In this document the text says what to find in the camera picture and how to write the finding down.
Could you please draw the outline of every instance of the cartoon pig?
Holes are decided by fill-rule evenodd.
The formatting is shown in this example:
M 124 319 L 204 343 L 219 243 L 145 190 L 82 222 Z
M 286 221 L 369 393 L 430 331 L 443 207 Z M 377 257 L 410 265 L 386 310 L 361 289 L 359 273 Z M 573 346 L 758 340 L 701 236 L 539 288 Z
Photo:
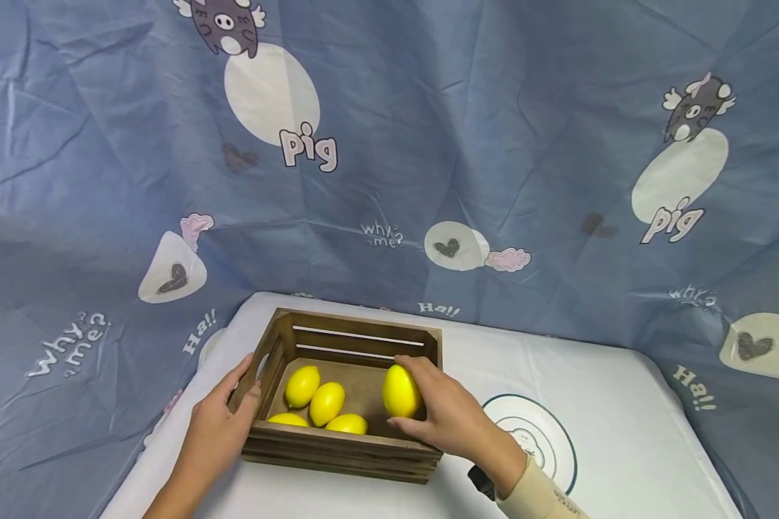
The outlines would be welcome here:
M 736 104 L 736 98 L 731 97 L 733 92 L 730 86 L 711 72 L 703 80 L 690 83 L 685 91 L 683 97 L 674 87 L 664 94 L 662 106 L 672 111 L 664 142 L 668 142 L 670 137 L 674 141 L 695 140 L 713 117 L 724 114 Z
M 172 0 L 180 14 L 193 18 L 214 54 L 257 55 L 257 28 L 265 26 L 263 6 L 251 11 L 251 0 Z

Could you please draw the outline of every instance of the wooden crate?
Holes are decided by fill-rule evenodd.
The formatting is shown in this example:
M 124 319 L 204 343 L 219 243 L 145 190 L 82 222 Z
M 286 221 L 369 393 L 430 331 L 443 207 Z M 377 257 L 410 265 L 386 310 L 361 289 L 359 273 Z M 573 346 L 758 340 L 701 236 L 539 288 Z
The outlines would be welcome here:
M 382 388 L 386 370 L 395 364 L 393 355 L 427 356 L 441 368 L 441 330 L 278 308 L 251 367 L 229 400 L 229 408 L 235 411 L 242 395 L 258 377 L 262 379 L 262 401 L 242 449 L 243 459 L 426 483 L 442 453 L 386 422 Z M 304 365 L 319 368 L 320 383 L 338 382 L 344 387 L 346 400 L 340 413 L 364 417 L 366 435 L 266 421 L 290 411 L 312 424 L 308 407 L 288 409 L 284 396 L 288 378 Z M 422 406 L 416 417 L 425 416 Z

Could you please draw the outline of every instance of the wrist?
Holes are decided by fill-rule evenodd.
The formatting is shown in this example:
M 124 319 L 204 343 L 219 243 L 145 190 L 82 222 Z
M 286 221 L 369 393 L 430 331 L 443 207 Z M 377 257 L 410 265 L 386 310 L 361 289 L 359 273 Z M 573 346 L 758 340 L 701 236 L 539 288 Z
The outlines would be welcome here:
M 481 452 L 471 461 L 488 475 L 499 497 L 506 499 L 531 460 L 509 432 L 494 427 L 496 430 L 488 434 Z
M 195 506 L 208 494 L 213 481 L 209 477 L 187 466 L 176 465 L 165 483 L 173 497 Z

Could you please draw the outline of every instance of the wrinkled fabric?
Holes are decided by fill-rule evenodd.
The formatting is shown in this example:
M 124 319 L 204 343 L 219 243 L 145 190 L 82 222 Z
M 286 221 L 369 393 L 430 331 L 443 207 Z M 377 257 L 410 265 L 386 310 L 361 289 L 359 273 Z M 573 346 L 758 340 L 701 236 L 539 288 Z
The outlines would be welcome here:
M 640 350 L 779 518 L 779 0 L 249 4 L 0 1 L 0 518 L 257 290 Z

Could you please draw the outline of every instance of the left hand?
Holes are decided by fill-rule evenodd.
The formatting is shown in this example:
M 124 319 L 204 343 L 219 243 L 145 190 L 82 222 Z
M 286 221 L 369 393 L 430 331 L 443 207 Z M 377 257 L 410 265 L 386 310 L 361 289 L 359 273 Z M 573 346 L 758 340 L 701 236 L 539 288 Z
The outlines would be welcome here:
M 236 413 L 229 411 L 227 401 L 239 379 L 248 371 L 251 359 L 252 355 L 242 359 L 208 396 L 193 406 L 188 433 L 173 474 L 194 477 L 210 487 L 237 460 L 260 404 L 259 381 L 242 397 Z

